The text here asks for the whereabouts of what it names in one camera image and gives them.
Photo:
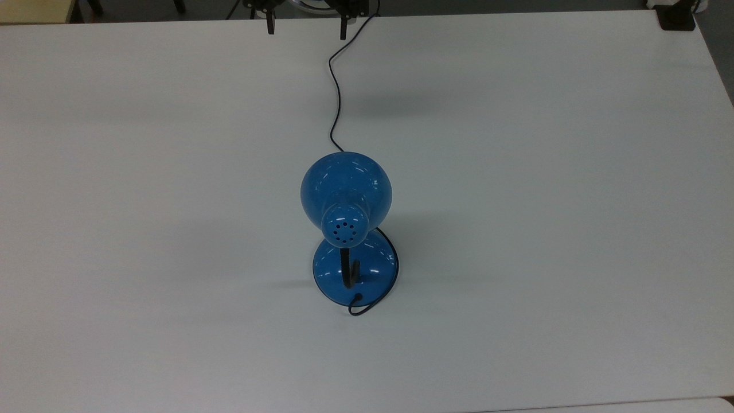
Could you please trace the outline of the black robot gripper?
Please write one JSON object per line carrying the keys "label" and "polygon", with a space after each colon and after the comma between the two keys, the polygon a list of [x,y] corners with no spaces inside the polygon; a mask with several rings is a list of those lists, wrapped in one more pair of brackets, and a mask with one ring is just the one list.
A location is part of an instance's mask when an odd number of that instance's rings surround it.
{"label": "black robot gripper", "polygon": [[346,40],[349,18],[369,14],[369,1],[242,1],[244,7],[266,14],[267,32],[270,35],[275,34],[274,10],[284,3],[312,15],[340,15],[340,40]]}

